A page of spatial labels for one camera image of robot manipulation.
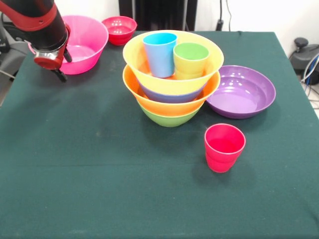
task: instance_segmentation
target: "red cup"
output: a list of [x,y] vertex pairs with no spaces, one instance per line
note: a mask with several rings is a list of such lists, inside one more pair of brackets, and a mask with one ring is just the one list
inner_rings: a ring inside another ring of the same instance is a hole
[[116,46],[125,45],[133,36],[137,28],[134,19],[127,16],[113,16],[102,23],[109,31],[109,41]]
[[206,130],[204,144],[208,167],[216,173],[225,173],[242,153],[246,138],[235,126],[218,123]]

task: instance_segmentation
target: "yellow bowl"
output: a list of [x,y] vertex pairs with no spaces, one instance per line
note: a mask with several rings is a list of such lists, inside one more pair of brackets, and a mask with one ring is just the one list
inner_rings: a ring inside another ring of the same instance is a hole
[[223,65],[224,55],[220,48],[203,36],[186,31],[160,30],[156,32],[170,32],[177,35],[177,43],[195,42],[205,46],[210,55],[202,77],[189,80],[175,80],[169,78],[157,78],[151,75],[147,56],[143,46],[143,38],[154,31],[146,32],[132,38],[123,49],[123,57],[133,70],[139,82],[146,88],[156,93],[165,95],[186,95],[199,90],[219,68]]
[[138,103],[143,106],[149,112],[160,116],[175,117],[183,116],[199,109],[205,102],[205,100],[211,96],[219,86],[220,74],[217,71],[207,82],[203,91],[199,96],[187,103],[161,103],[157,101],[151,101],[142,91],[133,71],[126,65],[123,70],[123,81],[125,86],[131,91],[133,96],[137,99]]

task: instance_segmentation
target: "bowl rim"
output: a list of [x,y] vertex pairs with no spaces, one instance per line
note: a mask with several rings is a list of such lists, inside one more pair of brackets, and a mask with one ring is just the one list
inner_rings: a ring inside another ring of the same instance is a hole
[[[186,33],[186,34],[194,34],[194,35],[196,35],[196,36],[198,36],[198,37],[200,37],[200,38],[204,38],[204,39],[210,41],[210,42],[218,49],[218,52],[220,53],[220,56],[221,56],[221,62],[220,62],[220,65],[219,65],[218,67],[216,67],[216,71],[211,72],[211,73],[209,73],[209,74],[207,74],[207,75],[205,75],[205,76],[198,77],[198,78],[178,80],[179,82],[197,81],[198,79],[204,79],[205,77],[207,77],[207,76],[209,76],[209,75],[212,76],[212,75],[214,75],[216,72],[218,72],[218,70],[222,67],[222,65],[223,65],[223,63],[224,63],[224,54],[223,54],[222,50],[220,49],[220,47],[219,47],[216,43],[212,42],[211,40],[209,40],[208,38],[206,38],[206,37],[204,37],[204,36],[201,36],[201,35],[198,35],[198,34],[195,34],[195,33],[192,33],[192,32],[178,31],[178,30],[158,30],[158,31],[148,31],[148,32],[144,32],[144,33],[139,34],[139,35],[137,35],[137,36],[135,36],[135,37],[140,37],[141,39],[143,39],[145,36],[147,36],[147,35],[149,35],[149,34],[153,34],[154,32],[168,32],[168,33],[173,33],[173,34],[176,34],[176,35],[177,35],[177,38],[178,38],[178,33],[179,33],[179,32],[183,32],[184,34],[185,34],[185,33]],[[124,46],[124,48],[123,48],[123,58],[124,58],[126,64],[130,66],[130,68],[132,69],[133,72],[134,72],[134,70],[136,70],[136,71],[138,71],[140,74],[145,75],[145,76],[148,77],[148,78],[154,78],[154,79],[156,79],[156,80],[161,80],[161,81],[164,81],[164,82],[170,82],[170,81],[171,81],[170,79],[163,79],[163,78],[158,78],[158,77],[155,77],[155,76],[150,76],[150,75],[148,75],[148,74],[146,74],[146,73],[144,73],[144,72],[142,72],[142,71],[139,71],[138,69],[136,69],[135,67],[133,67],[130,63],[128,63],[127,58],[125,57],[125,52],[127,51],[127,48],[128,48],[128,45],[129,45],[130,41],[134,40],[134,38],[132,38],[131,40],[129,40],[129,41],[126,43],[126,45]]]
[[140,84],[140,86],[141,86],[142,89],[143,89],[143,87],[144,87],[144,88],[146,88],[149,92],[151,92],[152,94],[158,95],[158,96],[164,96],[164,97],[184,97],[184,96],[189,96],[189,95],[191,95],[191,94],[194,94],[195,92],[196,92],[196,93],[197,93],[197,92],[200,93],[200,92],[205,88],[205,86],[206,86],[207,83],[208,83],[208,82],[206,82],[201,88],[199,88],[199,89],[196,90],[196,91],[190,92],[190,93],[188,93],[188,94],[182,94],[182,95],[167,95],[167,94],[161,94],[161,93],[157,93],[157,92],[155,92],[155,91],[152,91],[152,90],[148,89],[146,86],[144,86],[137,78],[136,78],[136,80],[138,81],[138,83]]
[[104,25],[104,21],[106,21],[106,20],[109,20],[109,19],[112,19],[112,18],[116,18],[116,17],[119,17],[119,18],[126,18],[126,19],[129,19],[129,20],[131,20],[133,23],[134,23],[134,28],[133,28],[133,30],[131,30],[131,31],[129,31],[129,32],[126,32],[126,33],[124,33],[124,34],[112,34],[112,33],[109,33],[111,36],[121,36],[121,35],[126,35],[126,34],[130,34],[130,33],[132,33],[132,32],[134,32],[135,30],[136,30],[136,28],[138,27],[138,24],[137,24],[137,22],[133,19],[133,18],[130,18],[130,17],[128,17],[128,16],[111,16],[111,17],[108,17],[108,18],[106,18],[106,19],[104,19],[103,21],[102,21],[102,24]]
[[109,34],[109,31],[108,31],[107,27],[106,27],[102,22],[98,21],[97,19],[95,19],[95,18],[93,18],[93,17],[84,16],[84,15],[64,15],[64,16],[62,16],[62,19],[63,19],[64,17],[72,17],[72,16],[80,16],[80,17],[84,17],[84,18],[89,18],[89,19],[91,19],[91,20],[95,20],[97,23],[99,23],[100,25],[102,25],[102,26],[105,28],[105,30],[106,30],[106,41],[105,41],[105,43],[103,44],[103,46],[102,46],[98,51],[96,51],[94,54],[92,54],[92,55],[90,55],[90,56],[87,56],[87,57],[85,57],[84,59],[81,59],[81,60],[78,60],[78,61],[72,61],[72,62],[65,62],[64,64],[81,62],[81,61],[84,61],[84,60],[86,60],[86,59],[92,58],[93,56],[95,56],[95,55],[97,55],[99,52],[101,52],[101,51],[104,49],[104,47],[106,46],[106,44],[108,43],[108,41],[109,41],[109,35],[110,35],[110,34]]
[[140,102],[138,102],[138,104],[140,105],[141,108],[143,108],[143,110],[145,110],[146,112],[152,114],[153,116],[162,117],[162,118],[166,118],[166,119],[182,118],[182,117],[191,115],[191,114],[195,113],[196,111],[199,111],[199,109],[202,107],[202,106],[199,106],[197,109],[193,110],[192,112],[187,113],[187,114],[184,114],[184,115],[180,115],[180,116],[162,116],[162,115],[155,114],[155,113],[153,113],[153,112],[151,112],[151,111],[145,109],[145,108],[140,104]]
[[214,88],[214,89],[212,90],[212,92],[209,93],[207,96],[204,96],[204,97],[201,97],[201,98],[199,98],[199,99],[197,99],[197,100],[190,101],[190,102],[186,102],[186,103],[163,103],[163,102],[158,102],[158,101],[152,101],[152,100],[147,99],[147,98],[145,98],[145,97],[143,97],[143,96],[140,96],[138,93],[134,92],[134,91],[127,85],[127,83],[126,83],[126,81],[125,81],[125,71],[127,71],[128,68],[133,72],[133,70],[130,68],[130,66],[129,66],[128,64],[126,64],[126,66],[125,66],[124,69],[123,69],[123,73],[122,73],[123,82],[124,82],[126,88],[128,88],[129,91],[130,91],[134,96],[138,96],[139,98],[143,98],[144,100],[146,100],[146,101],[148,101],[148,102],[151,102],[151,103],[155,102],[155,103],[157,103],[157,104],[164,105],[164,106],[168,106],[168,105],[170,105],[170,106],[172,106],[172,105],[173,105],[173,106],[181,106],[181,105],[188,105],[188,104],[190,105],[190,104],[198,103],[198,102],[203,101],[203,100],[205,101],[208,97],[210,97],[210,96],[218,89],[218,86],[219,86],[219,84],[220,84],[220,79],[221,79],[219,71],[216,71],[216,72],[208,79],[208,81],[209,81],[215,74],[217,74],[217,79],[218,79],[217,87]]
[[270,102],[269,102],[268,104],[266,104],[264,107],[262,107],[262,108],[260,108],[260,109],[258,109],[258,110],[256,110],[256,111],[250,111],[250,112],[244,112],[244,113],[236,113],[236,112],[225,111],[225,110],[223,110],[223,109],[221,109],[221,108],[219,108],[219,107],[216,107],[216,106],[213,105],[212,103],[210,103],[210,102],[208,101],[208,98],[207,98],[206,101],[207,101],[207,103],[208,103],[210,106],[212,106],[212,107],[218,109],[219,111],[223,111],[223,112],[225,112],[225,113],[231,113],[231,114],[243,116],[243,115],[248,115],[248,114],[258,114],[258,113],[260,113],[261,111],[263,111],[263,110],[265,110],[266,108],[268,108],[268,107],[275,101],[276,95],[277,95],[276,88],[275,88],[274,84],[272,83],[272,81],[271,81],[267,76],[265,76],[264,74],[260,73],[259,71],[256,71],[256,70],[254,70],[254,69],[252,69],[252,68],[249,68],[249,67],[246,67],[246,66],[240,66],[240,65],[224,65],[224,66],[222,66],[221,68],[226,68],[226,67],[245,68],[245,69],[247,69],[247,70],[249,70],[249,71],[253,71],[253,72],[257,73],[258,75],[261,75],[266,81],[268,81],[268,82],[270,83],[271,88],[272,88],[273,91],[274,91],[274,97],[273,97],[273,98],[270,100]]

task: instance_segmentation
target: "blue bowl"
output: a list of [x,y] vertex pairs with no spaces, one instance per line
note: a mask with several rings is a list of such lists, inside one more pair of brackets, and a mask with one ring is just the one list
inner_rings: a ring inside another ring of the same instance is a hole
[[145,86],[143,86],[140,82],[139,85],[141,86],[143,92],[145,95],[152,101],[157,101],[157,102],[162,102],[162,103],[172,103],[172,104],[178,104],[178,103],[187,103],[193,101],[199,94],[200,92],[204,89],[206,86],[203,85],[202,88],[200,88],[197,91],[194,91],[192,93],[186,94],[186,95],[163,95],[156,93],[154,91],[151,91],[147,89]]

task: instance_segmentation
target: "green cup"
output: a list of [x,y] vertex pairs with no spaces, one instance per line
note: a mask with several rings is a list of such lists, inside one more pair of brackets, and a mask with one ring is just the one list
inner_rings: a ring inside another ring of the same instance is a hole
[[175,77],[187,80],[203,75],[209,51],[203,45],[185,42],[174,47]]

